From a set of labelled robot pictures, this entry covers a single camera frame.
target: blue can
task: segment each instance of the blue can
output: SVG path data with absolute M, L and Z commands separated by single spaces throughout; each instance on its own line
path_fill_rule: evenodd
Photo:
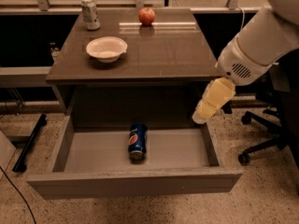
M 136 123 L 131 126 L 129 137 L 130 158 L 135 161 L 143 160 L 146 153 L 148 127 L 142 123 Z

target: silver can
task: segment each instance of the silver can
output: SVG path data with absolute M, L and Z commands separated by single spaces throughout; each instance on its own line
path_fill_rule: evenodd
M 94 0 L 82 0 L 82 13 L 85 26 L 88 30 L 99 29 L 101 24 L 96 12 Z

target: speckled floor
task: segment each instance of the speckled floor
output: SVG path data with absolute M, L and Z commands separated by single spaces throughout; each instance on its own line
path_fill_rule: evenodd
M 262 112 L 261 108 L 252 110 Z M 237 155 L 241 150 L 271 137 L 257 123 L 243 126 L 240 119 L 244 112 L 219 112 L 211 121 L 227 167 L 240 167 Z M 48 124 L 28 155 L 25 173 L 11 171 L 19 149 L 7 168 L 37 223 L 299 223 L 299 172 L 288 148 L 279 151 L 272 147 L 252 155 L 230 193 L 45 201 L 26 179 L 46 169 L 63 117 L 47 114 Z M 29 135 L 38 118 L 38 114 L 6 115 L 0 119 L 0 130 L 6 135 Z M 0 223 L 33 223 L 23 200 L 5 177 L 0 180 Z

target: cabinet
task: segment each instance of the cabinet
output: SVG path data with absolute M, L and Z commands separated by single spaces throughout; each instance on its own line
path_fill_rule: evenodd
M 29 176 L 44 198 L 230 191 L 242 170 L 227 169 L 209 123 L 192 112 L 198 83 L 214 78 L 215 58 L 188 9 L 156 9 L 140 26 L 135 9 L 99 9 L 101 28 L 87 31 L 78 17 L 47 75 L 65 110 L 48 171 Z M 85 47 L 102 36 L 128 44 L 110 64 Z M 129 128 L 149 127 L 146 159 L 132 162 Z

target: soda can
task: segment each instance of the soda can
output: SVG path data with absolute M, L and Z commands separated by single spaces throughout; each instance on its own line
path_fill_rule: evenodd
M 87 30 L 96 30 L 100 28 L 100 20 L 97 16 L 96 4 L 94 0 L 82 0 L 83 20 Z
M 147 132 L 148 127 L 144 124 L 136 123 L 131 126 L 128 151 L 132 160 L 144 159 L 147 153 Z

